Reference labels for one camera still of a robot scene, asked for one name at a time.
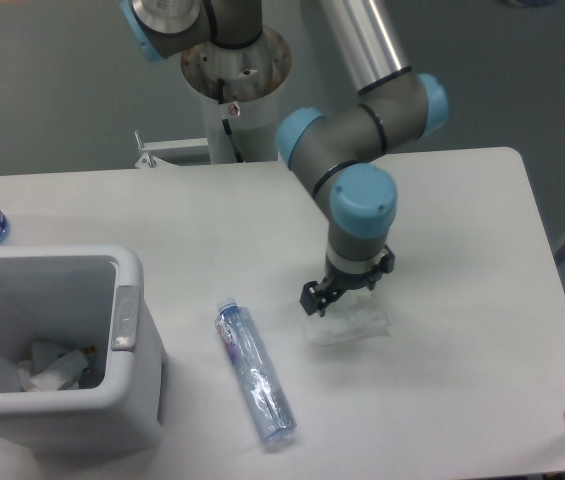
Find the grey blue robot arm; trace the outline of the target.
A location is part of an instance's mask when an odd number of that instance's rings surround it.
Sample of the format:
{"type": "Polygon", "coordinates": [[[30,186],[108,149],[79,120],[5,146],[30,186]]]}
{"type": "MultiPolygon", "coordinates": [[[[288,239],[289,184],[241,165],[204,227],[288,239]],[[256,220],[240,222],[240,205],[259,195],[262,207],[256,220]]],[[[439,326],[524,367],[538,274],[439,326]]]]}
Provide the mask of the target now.
{"type": "Polygon", "coordinates": [[[394,267],[386,238],[397,189],[374,161],[439,128],[444,88],[416,74],[380,1],[320,1],[358,95],[335,117],[301,108],[277,116],[292,57],[258,1],[124,1],[123,16],[149,60],[179,56],[201,101],[214,163],[282,159],[329,223],[325,276],[303,287],[308,315],[346,292],[373,289],[394,267]]]}

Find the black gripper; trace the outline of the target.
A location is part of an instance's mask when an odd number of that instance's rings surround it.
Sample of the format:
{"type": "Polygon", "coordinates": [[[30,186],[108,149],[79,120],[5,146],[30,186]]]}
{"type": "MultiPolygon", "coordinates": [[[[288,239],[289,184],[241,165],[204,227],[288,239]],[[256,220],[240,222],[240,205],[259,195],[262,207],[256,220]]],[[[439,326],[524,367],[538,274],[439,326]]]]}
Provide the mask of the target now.
{"type": "Polygon", "coordinates": [[[395,255],[384,245],[375,256],[350,260],[328,249],[325,260],[325,278],[321,282],[307,282],[300,295],[300,305],[307,316],[324,317],[329,305],[350,290],[367,288],[373,291],[383,276],[393,272],[395,255]]]}

